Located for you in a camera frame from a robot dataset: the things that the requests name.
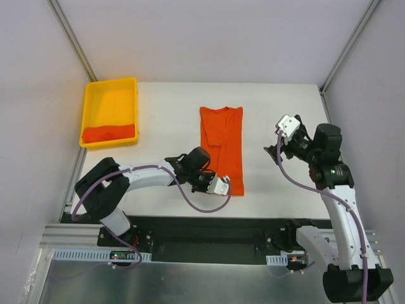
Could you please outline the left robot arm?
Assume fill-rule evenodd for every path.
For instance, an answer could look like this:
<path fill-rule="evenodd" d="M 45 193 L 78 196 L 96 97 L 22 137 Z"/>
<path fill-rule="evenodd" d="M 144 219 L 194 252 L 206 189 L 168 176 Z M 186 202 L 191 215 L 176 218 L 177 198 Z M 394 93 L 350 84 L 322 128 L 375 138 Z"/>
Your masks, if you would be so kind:
<path fill-rule="evenodd" d="M 72 220 L 84 217 L 77 214 L 82 206 L 86 216 L 112 232 L 113 241 L 119 246 L 128 246 L 134 232 L 129 219 L 118 208 L 124 195 L 146 187 L 188 183 L 193 192 L 225 196 L 229 190 L 228 181 L 208 168 L 210 161 L 210 155 L 200 146 L 188 154 L 146 165 L 122 165 L 112 157 L 104 158 L 75 184 L 79 202 L 73 209 Z"/>

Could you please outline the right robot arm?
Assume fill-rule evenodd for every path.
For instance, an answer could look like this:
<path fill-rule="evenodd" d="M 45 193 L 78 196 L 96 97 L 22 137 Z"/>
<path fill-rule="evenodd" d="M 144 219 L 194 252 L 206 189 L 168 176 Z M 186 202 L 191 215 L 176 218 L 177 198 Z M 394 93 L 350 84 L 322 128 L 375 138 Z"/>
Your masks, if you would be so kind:
<path fill-rule="evenodd" d="M 350 168 L 340 159 L 341 129 L 329 123 L 317 126 L 313 137 L 296 118 L 285 116 L 276 125 L 277 143 L 265 148 L 283 176 L 301 189 L 318 193 L 330 217 L 336 245 L 319 229 L 304 225 L 285 233 L 292 250 L 303 248 L 321 269 L 322 284 L 332 303 L 377 301 L 394 282 L 390 269 L 380 265 L 361 221 Z M 282 155 L 308 164 L 314 186 L 291 178 L 282 165 Z"/>

